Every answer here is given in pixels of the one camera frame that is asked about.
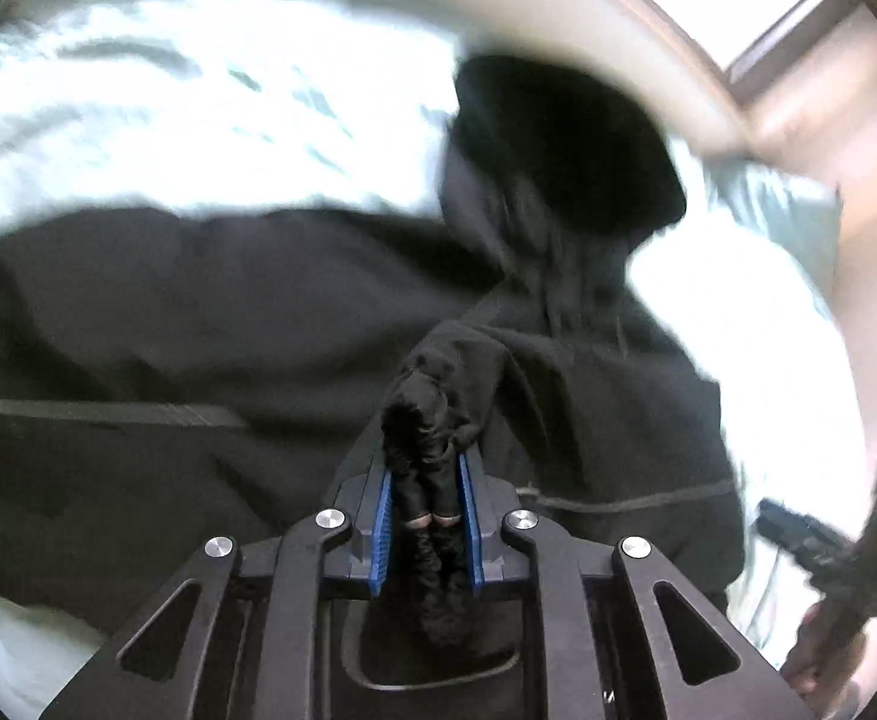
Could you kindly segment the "person's right hand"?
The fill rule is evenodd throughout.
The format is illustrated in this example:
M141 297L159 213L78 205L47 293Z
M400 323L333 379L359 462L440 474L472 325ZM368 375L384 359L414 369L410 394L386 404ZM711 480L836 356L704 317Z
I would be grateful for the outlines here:
M780 667L780 676L819 717L832 709L848 681L865 658L868 637L858 631L854 639L827 655L822 641L825 630L819 624L824 603L819 601L804 613L797 630L797 642Z

